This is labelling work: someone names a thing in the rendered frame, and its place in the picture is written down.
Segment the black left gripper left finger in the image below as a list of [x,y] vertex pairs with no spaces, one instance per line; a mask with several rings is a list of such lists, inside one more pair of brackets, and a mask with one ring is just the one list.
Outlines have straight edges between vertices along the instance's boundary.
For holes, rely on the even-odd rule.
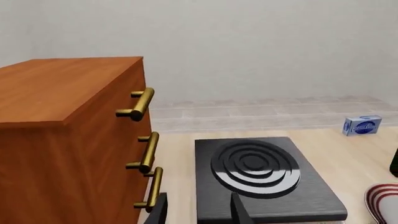
[[168,200],[167,194],[162,192],[157,197],[155,206],[145,220],[145,224],[165,224],[167,218]]

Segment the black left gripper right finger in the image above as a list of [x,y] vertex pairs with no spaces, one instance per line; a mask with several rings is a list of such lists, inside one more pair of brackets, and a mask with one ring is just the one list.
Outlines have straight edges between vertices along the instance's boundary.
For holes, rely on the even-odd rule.
[[254,224],[239,195],[235,192],[231,193],[230,210],[233,224]]

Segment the flat black stove plate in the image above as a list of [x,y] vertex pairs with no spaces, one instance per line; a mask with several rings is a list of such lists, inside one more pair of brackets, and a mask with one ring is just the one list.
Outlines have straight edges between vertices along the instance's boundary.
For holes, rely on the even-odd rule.
[[346,207],[287,137],[197,139],[198,224],[232,224],[237,194],[255,224],[340,224]]

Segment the wooden cabinet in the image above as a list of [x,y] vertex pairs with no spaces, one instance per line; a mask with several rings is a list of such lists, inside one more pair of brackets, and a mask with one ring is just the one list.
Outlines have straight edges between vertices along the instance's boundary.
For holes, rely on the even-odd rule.
[[32,59],[0,68],[0,224],[137,224],[151,133],[116,117],[146,88],[142,57]]

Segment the white plate with red rings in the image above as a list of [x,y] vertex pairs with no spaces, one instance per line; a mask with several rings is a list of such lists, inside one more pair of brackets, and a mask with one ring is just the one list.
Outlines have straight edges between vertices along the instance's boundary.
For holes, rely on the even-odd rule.
[[398,183],[370,186],[364,202],[377,224],[398,224]]

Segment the blue printed food box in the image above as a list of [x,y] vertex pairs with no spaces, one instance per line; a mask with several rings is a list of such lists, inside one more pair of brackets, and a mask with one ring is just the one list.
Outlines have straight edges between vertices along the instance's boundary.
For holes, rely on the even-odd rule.
[[342,134],[345,136],[362,136],[376,134],[382,117],[378,115],[366,115],[360,117],[348,117],[345,119]]

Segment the dark bottle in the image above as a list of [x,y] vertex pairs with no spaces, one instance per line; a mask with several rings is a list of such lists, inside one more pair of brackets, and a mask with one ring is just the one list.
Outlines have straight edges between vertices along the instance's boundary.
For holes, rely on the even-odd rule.
[[394,157],[392,158],[392,162],[389,166],[390,173],[398,178],[398,149],[396,150]]

